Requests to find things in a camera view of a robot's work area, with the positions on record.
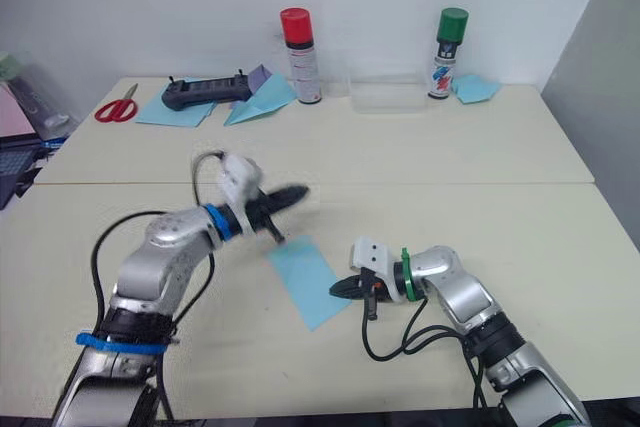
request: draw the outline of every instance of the red cap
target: red cap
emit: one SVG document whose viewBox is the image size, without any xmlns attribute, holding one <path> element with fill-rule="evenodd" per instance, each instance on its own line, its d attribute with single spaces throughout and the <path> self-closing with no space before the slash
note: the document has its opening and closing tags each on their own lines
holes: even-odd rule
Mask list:
<svg viewBox="0 0 640 427">
<path fill-rule="evenodd" d="M 306 44 L 313 40 L 311 15 L 306 9 L 294 7 L 280 12 L 284 40 L 292 44 Z"/>
</svg>

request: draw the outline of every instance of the cable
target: cable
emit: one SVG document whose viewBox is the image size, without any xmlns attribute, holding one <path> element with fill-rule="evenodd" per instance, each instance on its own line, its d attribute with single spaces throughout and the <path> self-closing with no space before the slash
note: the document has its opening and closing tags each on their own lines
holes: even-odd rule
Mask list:
<svg viewBox="0 0 640 427">
<path fill-rule="evenodd" d="M 198 155 L 191 163 L 191 189 L 193 190 L 193 200 L 196 205 L 201 205 L 200 194 L 198 193 L 198 174 L 202 162 L 210 157 L 217 157 L 218 159 L 224 159 L 225 153 L 222 150 L 212 150 L 210 152 L 204 152 Z"/>
<path fill-rule="evenodd" d="M 469 369 L 469 372 L 471 373 L 471 377 L 473 379 L 473 409 L 474 411 L 477 411 L 478 403 L 480 403 L 482 405 L 482 408 L 485 409 L 487 407 L 487 402 L 484 396 L 484 392 L 482 391 L 482 378 L 484 376 L 484 364 L 481 359 L 478 359 L 478 370 L 476 372 L 476 369 L 474 368 L 473 363 L 471 361 L 471 356 L 470 356 L 471 354 L 468 352 L 468 349 L 467 349 L 465 337 L 462 334 L 458 333 L 456 330 L 452 329 L 451 327 L 447 327 L 445 325 L 430 325 L 428 327 L 420 329 L 414 334 L 411 334 L 411 328 L 413 327 L 413 324 L 416 322 L 420 313 L 424 310 L 424 308 L 427 305 L 427 302 L 428 302 L 427 298 L 425 298 L 422 301 L 420 306 L 416 309 L 414 314 L 411 316 L 411 320 L 407 324 L 407 327 L 405 328 L 404 333 L 402 335 L 402 342 L 400 344 L 400 347 L 394 349 L 393 351 L 391 351 L 386 355 L 377 355 L 376 353 L 373 352 L 373 349 L 369 344 L 369 338 L 367 335 L 367 325 L 369 321 L 369 315 L 368 315 L 369 296 L 366 295 L 366 293 L 369 292 L 370 289 L 367 288 L 366 284 L 367 283 L 365 282 L 363 283 L 363 286 L 362 286 L 363 292 L 365 293 L 365 295 L 363 296 L 364 309 L 362 314 L 362 344 L 364 345 L 364 349 L 369 355 L 369 357 L 371 357 L 373 360 L 378 362 L 386 362 L 397 357 L 401 353 L 405 353 L 407 355 L 416 354 L 422 349 L 424 349 L 425 347 L 427 347 L 428 345 L 440 339 L 447 339 L 447 338 L 457 339 L 460 342 L 465 363 L 467 364 L 467 368 Z M 409 347 L 421 336 L 429 332 L 437 332 L 437 333 L 435 333 L 434 335 L 431 335 L 430 337 L 427 337 L 422 342 L 420 342 L 416 347 L 413 347 L 413 348 Z"/>
<path fill-rule="evenodd" d="M 93 246 L 93 250 L 91 252 L 91 278 L 93 279 L 93 289 L 96 292 L 96 302 L 98 303 L 98 314 L 96 317 L 96 324 L 93 327 L 93 335 L 95 335 L 100 329 L 100 324 L 104 319 L 104 293 L 102 292 L 102 284 L 100 283 L 100 274 L 98 273 L 98 253 L 100 252 L 100 247 L 106 240 L 106 238 L 113 232 L 113 230 L 121 224 L 125 222 L 135 219 L 136 217 L 142 217 L 144 215 L 163 215 L 166 214 L 164 210 L 144 210 L 142 212 L 135 212 L 133 214 L 122 217 L 119 220 L 116 220 L 113 224 L 111 224 L 107 229 L 102 232 L 100 237 Z"/>
<path fill-rule="evenodd" d="M 202 284 L 202 287 L 200 287 L 200 290 L 196 292 L 193 298 L 189 301 L 187 305 L 185 305 L 184 309 L 182 309 L 182 311 L 176 316 L 175 320 L 173 321 L 173 328 L 174 328 L 173 335 L 176 334 L 178 329 L 178 324 L 180 323 L 180 321 L 184 318 L 185 315 L 187 315 L 189 310 L 191 310 L 191 307 L 193 307 L 193 305 L 198 301 L 198 299 L 200 299 L 202 294 L 204 294 L 204 291 L 207 290 L 207 287 L 209 287 L 209 284 L 211 283 L 211 279 L 213 279 L 213 273 L 215 272 L 215 270 L 216 270 L 216 260 L 213 257 L 213 254 L 209 254 L 209 274 L 207 275 L 207 278 Z"/>
<path fill-rule="evenodd" d="M 160 397 L 164 414 L 167 416 L 167 420 L 174 422 L 176 419 L 173 416 L 173 410 L 171 410 L 167 390 L 164 386 L 164 354 L 160 354 L 156 358 L 156 383 L 158 384 L 158 397 Z"/>
<path fill-rule="evenodd" d="M 157 427 L 204 427 L 207 424 L 207 419 L 193 419 L 193 420 L 156 420 L 154 426 Z"/>
</svg>

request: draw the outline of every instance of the purple paper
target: purple paper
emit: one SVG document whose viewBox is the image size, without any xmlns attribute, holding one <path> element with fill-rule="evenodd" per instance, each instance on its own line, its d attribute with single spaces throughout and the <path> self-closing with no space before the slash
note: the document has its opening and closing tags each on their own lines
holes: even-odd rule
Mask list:
<svg viewBox="0 0 640 427">
<path fill-rule="evenodd" d="M 262 64 L 253 69 L 247 75 L 249 80 L 249 90 L 251 90 L 252 94 L 255 94 L 262 84 L 264 84 L 269 77 L 271 77 L 271 72 Z"/>
</svg>

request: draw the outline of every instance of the gray wall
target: gray wall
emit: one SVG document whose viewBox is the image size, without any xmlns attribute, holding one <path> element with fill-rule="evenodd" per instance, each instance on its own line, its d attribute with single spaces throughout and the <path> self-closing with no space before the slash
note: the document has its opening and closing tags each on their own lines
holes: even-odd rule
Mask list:
<svg viewBox="0 0 640 427">
<path fill-rule="evenodd" d="M 640 248 L 640 0 L 590 0 L 542 96 Z"/>
</svg>

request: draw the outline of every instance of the spray can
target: spray can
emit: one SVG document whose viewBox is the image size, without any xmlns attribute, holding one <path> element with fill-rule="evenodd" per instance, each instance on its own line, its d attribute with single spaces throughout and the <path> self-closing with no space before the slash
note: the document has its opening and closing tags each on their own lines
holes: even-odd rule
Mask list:
<svg viewBox="0 0 640 427">
<path fill-rule="evenodd" d="M 438 52 L 433 60 L 431 70 L 431 90 L 429 97 L 446 99 L 453 80 L 453 66 L 456 63 L 456 52 L 462 44 L 464 30 L 467 27 L 469 13 L 466 10 L 450 7 L 440 14 L 438 27 Z"/>
<path fill-rule="evenodd" d="M 280 12 L 284 40 L 289 49 L 293 86 L 303 104 L 320 102 L 320 76 L 313 46 L 311 15 L 306 9 L 292 8 Z"/>
</svg>

